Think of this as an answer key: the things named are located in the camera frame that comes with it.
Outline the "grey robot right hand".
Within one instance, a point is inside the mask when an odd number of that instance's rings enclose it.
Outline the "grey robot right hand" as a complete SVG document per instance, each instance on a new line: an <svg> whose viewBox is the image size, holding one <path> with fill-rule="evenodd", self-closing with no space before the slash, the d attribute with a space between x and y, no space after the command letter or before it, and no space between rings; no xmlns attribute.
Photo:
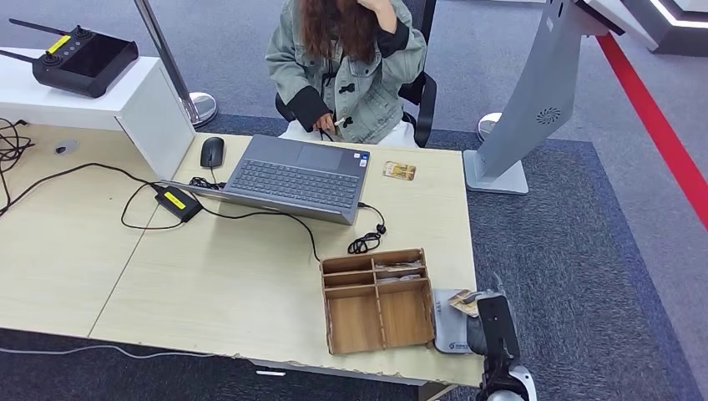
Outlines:
<svg viewBox="0 0 708 401"><path fill-rule="evenodd" d="M504 292L491 289L474 292L464 304L468 307L470 315L467 320L467 343L469 349L478 355L486 355L488 351L486 337L483 330L482 319L479 316L477 298L486 296L506 296Z"/></svg>

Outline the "person's left hand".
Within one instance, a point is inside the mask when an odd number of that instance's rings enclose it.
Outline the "person's left hand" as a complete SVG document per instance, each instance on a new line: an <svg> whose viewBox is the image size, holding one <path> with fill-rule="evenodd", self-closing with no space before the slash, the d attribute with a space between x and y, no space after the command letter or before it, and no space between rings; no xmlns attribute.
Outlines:
<svg viewBox="0 0 708 401"><path fill-rule="evenodd" d="M380 29L390 34L396 33L397 15L389 0L357 0L357 3L375 13Z"/></svg>

